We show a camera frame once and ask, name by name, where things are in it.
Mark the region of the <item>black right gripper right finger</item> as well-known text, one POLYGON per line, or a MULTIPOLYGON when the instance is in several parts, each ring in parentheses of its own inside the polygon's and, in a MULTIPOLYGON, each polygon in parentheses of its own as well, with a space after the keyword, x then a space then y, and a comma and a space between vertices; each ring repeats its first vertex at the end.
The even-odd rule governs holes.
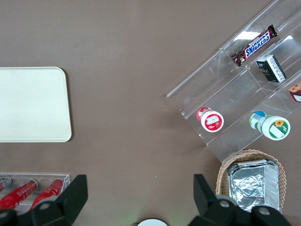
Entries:
POLYGON ((251 212, 242 210, 232 201, 217 198, 204 175, 195 174, 193 195, 199 215, 190 226, 289 226, 289 221, 276 209, 255 206, 251 212))

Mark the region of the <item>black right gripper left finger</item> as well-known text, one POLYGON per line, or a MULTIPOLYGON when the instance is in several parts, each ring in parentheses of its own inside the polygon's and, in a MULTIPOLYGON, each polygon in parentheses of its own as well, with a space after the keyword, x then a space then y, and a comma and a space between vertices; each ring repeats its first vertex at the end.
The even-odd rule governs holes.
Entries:
POLYGON ((2 226, 71 226, 88 199, 87 176, 77 175, 54 200, 44 201, 25 214, 1 210, 2 226))

